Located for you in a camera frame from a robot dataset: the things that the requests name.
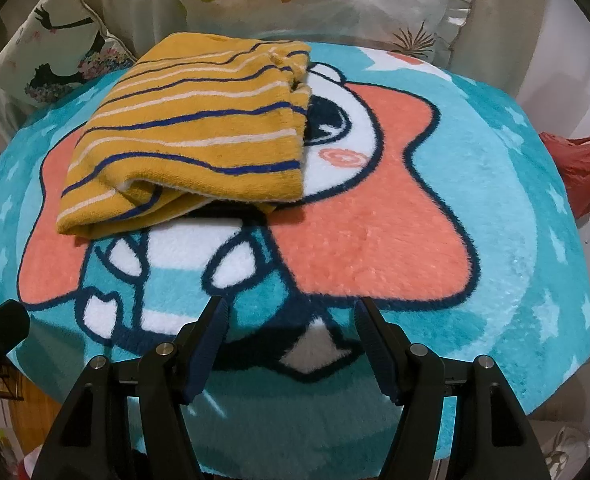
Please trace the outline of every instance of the blanket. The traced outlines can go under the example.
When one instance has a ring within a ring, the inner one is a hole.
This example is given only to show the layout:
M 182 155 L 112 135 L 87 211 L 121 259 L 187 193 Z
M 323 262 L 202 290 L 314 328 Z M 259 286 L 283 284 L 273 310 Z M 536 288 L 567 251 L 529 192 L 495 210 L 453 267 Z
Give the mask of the blanket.
M 101 238 L 216 198 L 300 199 L 309 50 L 188 32 L 155 45 L 86 123 L 57 231 Z
M 311 48 L 303 198 L 270 214 L 212 203 L 127 234 L 58 235 L 75 144 L 123 72 L 38 112 L 0 158 L 0 303 L 20 298 L 32 318 L 13 361 L 63 400 L 92 356 L 142 355 L 222 295 L 230 329 L 183 414 L 202 467 L 231 478 L 377 475 L 400 409 L 363 354 L 359 295 L 440 356 L 490 354 L 527 412 L 590 355 L 564 183 L 515 101 L 399 54 Z M 137 410 L 131 432 L 140 442 Z

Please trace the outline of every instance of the cartoon character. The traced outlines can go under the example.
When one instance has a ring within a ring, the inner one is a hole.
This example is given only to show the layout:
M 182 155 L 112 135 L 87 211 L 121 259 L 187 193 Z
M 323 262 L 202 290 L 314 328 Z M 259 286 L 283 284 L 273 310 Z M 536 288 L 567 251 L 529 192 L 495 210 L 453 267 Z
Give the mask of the cartoon character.
M 412 164 L 438 110 L 346 82 L 325 64 L 311 67 L 308 83 L 304 197 L 268 216 L 204 208 L 101 240 L 58 235 L 57 202 L 83 127 L 66 136 L 41 168 L 44 202 L 18 275 L 21 300 L 31 310 L 73 300 L 88 337 L 142 354 L 219 294 L 233 314 L 216 368 L 262 366 L 305 382 L 360 355 L 338 321 L 355 298 L 371 296 L 388 312 L 464 301 L 478 279 L 475 248 Z

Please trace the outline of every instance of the teal blanket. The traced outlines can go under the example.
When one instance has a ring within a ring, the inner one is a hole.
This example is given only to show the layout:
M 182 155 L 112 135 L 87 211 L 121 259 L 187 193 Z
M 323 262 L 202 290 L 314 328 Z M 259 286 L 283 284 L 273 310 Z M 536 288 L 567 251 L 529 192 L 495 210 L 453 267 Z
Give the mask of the teal blanket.
M 363 355 L 355 298 L 441 356 L 490 354 L 527 412 L 590 355 L 564 185 L 507 95 L 399 54 L 312 44 L 300 203 L 57 235 L 72 147 L 122 73 L 37 112 L 0 158 L 0 303 L 19 298 L 32 318 L 11 357 L 54 398 L 92 356 L 139 356 L 220 294 L 230 330 L 184 410 L 204 469 L 350 480 L 377 475 L 400 416 Z M 438 458 L 453 422 L 449 399 Z

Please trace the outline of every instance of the towel fold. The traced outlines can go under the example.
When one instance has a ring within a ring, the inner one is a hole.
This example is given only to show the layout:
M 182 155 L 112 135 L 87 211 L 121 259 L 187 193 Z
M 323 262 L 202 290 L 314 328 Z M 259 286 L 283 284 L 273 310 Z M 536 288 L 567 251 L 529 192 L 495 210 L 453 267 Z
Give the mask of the towel fold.
M 309 51 L 298 41 L 165 38 L 86 123 L 57 231 L 100 238 L 216 199 L 301 198 Z

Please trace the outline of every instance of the pink cheek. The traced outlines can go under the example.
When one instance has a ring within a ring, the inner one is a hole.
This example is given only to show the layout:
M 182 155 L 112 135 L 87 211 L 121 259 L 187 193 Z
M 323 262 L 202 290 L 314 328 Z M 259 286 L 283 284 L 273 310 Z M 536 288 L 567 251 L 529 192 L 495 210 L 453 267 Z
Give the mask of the pink cheek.
M 368 157 L 353 150 L 341 148 L 325 148 L 319 150 L 319 156 L 336 168 L 363 168 L 368 163 Z

